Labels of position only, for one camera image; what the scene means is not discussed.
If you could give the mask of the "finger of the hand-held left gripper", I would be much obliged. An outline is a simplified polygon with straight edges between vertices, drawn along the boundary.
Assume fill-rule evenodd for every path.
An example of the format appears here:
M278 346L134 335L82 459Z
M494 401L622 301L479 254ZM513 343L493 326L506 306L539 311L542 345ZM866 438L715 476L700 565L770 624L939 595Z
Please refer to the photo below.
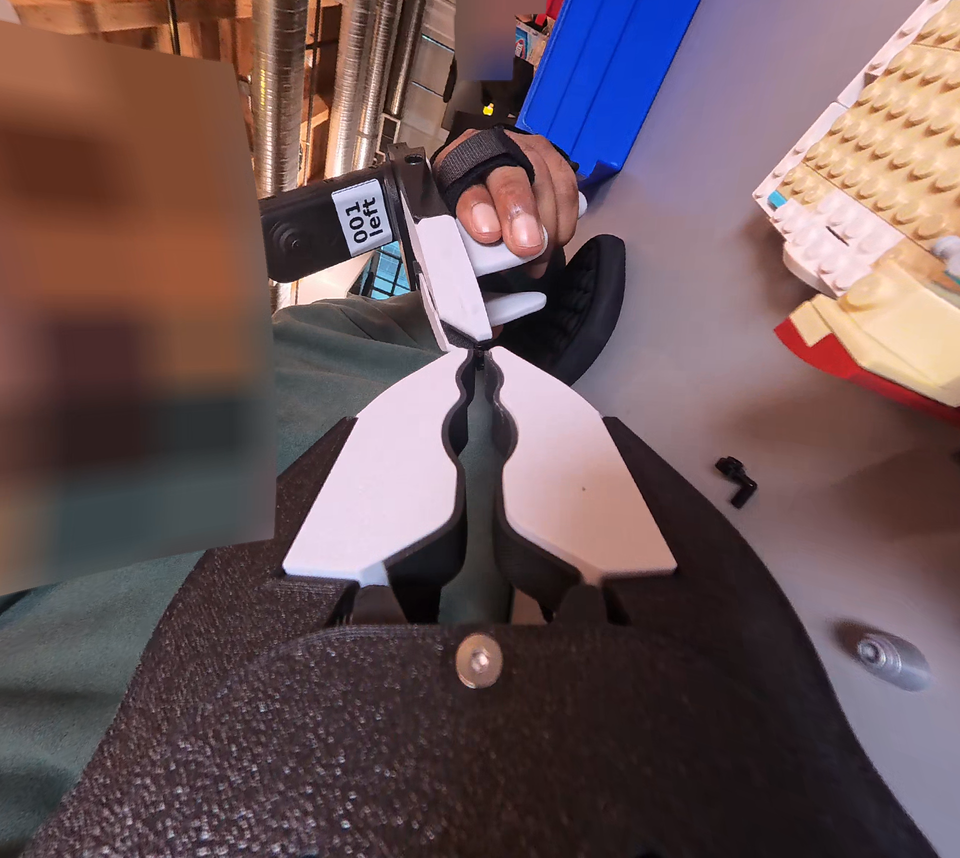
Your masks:
M472 339L469 336L461 334L441 319L431 295L426 276L422 272L418 274L418 291L440 351L447 353L454 349L465 349L466 351L472 352Z
M438 215L415 221L414 253L440 318L474 344L491 340L493 328L456 220Z

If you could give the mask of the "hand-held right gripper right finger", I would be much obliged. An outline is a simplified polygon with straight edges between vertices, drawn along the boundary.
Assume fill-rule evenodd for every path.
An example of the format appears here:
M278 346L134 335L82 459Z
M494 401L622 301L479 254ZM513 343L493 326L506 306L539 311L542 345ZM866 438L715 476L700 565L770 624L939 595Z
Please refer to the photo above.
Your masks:
M502 457L493 549L507 581L555 613L571 588L677 567L601 414L570 386L493 349L493 443Z

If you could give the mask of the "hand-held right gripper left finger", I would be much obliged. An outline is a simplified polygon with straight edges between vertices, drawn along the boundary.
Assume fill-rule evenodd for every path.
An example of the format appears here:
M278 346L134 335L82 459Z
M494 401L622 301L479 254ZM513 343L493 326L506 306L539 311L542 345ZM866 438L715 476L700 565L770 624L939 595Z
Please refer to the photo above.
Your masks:
M393 384L352 424L287 552L287 576L390 588L434 623L466 557L466 351Z

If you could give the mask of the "small black angled brick piece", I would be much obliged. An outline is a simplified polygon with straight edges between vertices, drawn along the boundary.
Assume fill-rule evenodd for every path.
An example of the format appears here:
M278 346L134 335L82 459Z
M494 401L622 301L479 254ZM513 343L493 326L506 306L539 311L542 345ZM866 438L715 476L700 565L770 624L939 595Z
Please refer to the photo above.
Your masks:
M714 468L728 482L736 486L736 491L729 498L729 503L736 509L742 509L756 494L759 487L757 482L748 474L743 462L734 456L718 458Z

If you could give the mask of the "person's left forearm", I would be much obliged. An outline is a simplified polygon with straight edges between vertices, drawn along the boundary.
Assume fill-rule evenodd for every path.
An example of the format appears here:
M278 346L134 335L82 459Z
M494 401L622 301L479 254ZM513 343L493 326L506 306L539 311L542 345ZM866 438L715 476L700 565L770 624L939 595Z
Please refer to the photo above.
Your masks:
M298 304L272 318L278 418L326 430L442 356L421 298L355 295Z

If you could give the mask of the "grey desk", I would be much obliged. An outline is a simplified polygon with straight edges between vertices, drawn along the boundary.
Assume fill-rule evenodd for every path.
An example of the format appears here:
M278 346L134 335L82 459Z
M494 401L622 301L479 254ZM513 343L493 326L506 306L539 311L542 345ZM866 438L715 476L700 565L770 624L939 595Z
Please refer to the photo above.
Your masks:
M623 312L577 391L749 540L791 599L853 730L931 845L958 856L958 431L807 365L774 328L810 290L754 189L922 0L701 0L622 170L569 252L627 246ZM714 467L741 461L742 507ZM907 692L835 639L916 646Z

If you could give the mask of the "person's left hand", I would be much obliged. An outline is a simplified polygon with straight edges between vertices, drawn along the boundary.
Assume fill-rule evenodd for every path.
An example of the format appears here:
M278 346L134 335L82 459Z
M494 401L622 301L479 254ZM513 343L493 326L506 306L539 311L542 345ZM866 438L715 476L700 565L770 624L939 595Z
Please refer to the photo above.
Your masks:
M464 230L475 241L504 243L515 256L528 259L524 270L534 278L546 273L551 252L563 248L579 220L575 169L545 137L510 133L534 168L534 178L519 166L492 171L485 182L466 189L456 208Z

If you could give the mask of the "window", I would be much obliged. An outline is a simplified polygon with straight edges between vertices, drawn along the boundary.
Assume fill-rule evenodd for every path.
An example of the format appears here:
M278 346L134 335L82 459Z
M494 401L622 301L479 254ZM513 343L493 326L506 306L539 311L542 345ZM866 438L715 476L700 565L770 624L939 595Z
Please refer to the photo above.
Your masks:
M368 258L368 261L351 285L351 295L388 300L411 292L402 246L398 241L386 244L363 257Z

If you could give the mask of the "blue plastic storage bin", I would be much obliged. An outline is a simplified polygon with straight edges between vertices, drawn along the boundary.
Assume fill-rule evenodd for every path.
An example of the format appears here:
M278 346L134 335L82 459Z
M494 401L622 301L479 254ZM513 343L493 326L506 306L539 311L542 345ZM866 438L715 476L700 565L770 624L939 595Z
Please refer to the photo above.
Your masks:
M589 187L624 166L701 0L564 0L518 127Z

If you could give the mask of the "person in green sweatshirt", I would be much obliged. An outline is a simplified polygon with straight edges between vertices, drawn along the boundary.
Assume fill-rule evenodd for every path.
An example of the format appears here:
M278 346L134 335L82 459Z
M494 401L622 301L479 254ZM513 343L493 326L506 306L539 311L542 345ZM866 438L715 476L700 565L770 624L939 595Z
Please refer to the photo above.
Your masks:
M276 470L325 430L282 427ZM34 589L2 606L1 849L18 856L90 761L198 552Z

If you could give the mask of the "small silver cone brick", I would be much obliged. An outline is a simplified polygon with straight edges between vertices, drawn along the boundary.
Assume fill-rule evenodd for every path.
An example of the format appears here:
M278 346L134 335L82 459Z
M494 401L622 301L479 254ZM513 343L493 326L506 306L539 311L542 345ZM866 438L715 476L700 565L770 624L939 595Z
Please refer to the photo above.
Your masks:
M907 692L930 687L929 662L906 639L855 621L837 622L834 636L845 653L883 682Z

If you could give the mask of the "tan white red brick vehicle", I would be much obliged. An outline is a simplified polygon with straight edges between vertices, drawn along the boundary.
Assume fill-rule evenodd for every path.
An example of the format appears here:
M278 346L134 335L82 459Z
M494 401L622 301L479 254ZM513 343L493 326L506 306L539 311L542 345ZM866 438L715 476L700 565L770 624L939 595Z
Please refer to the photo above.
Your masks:
M959 421L959 0L923 0L753 192L798 359Z

